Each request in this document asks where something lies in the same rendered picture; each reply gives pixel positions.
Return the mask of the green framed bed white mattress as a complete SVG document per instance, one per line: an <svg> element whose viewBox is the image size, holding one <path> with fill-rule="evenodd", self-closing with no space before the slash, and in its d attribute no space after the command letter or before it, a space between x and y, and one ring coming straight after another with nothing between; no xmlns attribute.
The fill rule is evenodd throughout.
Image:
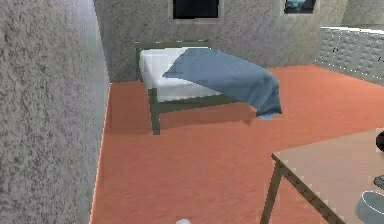
<svg viewBox="0 0 384 224"><path fill-rule="evenodd" d="M165 78L175 60L189 48L210 48L208 40L136 42L136 73L147 89L153 135L160 134L162 113L237 103L237 100L195 83Z"/></svg>

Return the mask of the framed blue wall picture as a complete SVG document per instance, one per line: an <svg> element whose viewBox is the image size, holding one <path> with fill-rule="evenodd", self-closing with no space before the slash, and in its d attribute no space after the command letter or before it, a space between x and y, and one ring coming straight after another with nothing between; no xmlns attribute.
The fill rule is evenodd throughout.
<svg viewBox="0 0 384 224"><path fill-rule="evenodd" d="M316 0L285 0L285 14L312 14Z"/></svg>

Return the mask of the tan wooden table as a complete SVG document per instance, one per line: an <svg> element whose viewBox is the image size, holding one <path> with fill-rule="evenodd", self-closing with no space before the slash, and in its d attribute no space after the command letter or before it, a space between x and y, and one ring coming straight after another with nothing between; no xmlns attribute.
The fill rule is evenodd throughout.
<svg viewBox="0 0 384 224"><path fill-rule="evenodd" d="M365 191L384 191L384 152L376 147L380 128L275 152L275 166L260 224L269 224L280 180L286 179L329 224L363 224L355 209Z"/></svg>

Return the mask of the blue blanket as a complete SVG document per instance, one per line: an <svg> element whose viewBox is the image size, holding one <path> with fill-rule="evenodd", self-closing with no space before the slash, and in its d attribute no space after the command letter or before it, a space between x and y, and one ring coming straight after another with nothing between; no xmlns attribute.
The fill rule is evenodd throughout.
<svg viewBox="0 0 384 224"><path fill-rule="evenodd" d="M247 103L269 120L282 113L279 81L264 68L218 49L188 48L163 74Z"/></svg>

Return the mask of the pale blue bowl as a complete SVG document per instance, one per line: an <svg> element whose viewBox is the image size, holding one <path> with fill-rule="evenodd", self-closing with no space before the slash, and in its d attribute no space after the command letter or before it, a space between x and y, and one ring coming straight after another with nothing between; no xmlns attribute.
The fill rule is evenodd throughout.
<svg viewBox="0 0 384 224"><path fill-rule="evenodd" d="M364 224L384 224L384 195L375 191L362 192L355 213Z"/></svg>

